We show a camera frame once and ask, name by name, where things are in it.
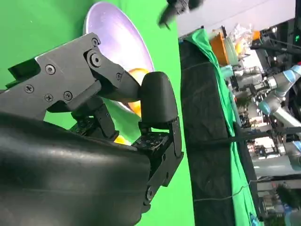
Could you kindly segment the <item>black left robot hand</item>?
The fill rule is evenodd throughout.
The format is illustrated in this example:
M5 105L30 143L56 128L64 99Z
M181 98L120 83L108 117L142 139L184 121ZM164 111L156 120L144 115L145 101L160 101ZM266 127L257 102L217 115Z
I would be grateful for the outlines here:
M158 26L169 28L169 23L177 16L198 9L204 4L204 0L167 0L167 6L164 8L158 19Z

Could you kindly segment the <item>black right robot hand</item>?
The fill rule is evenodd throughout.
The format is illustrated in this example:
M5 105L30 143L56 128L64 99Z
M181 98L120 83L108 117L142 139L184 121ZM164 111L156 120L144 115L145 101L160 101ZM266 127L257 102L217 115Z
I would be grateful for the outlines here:
M9 69L0 93L3 226L133 226L182 159L168 76L138 83L85 34Z

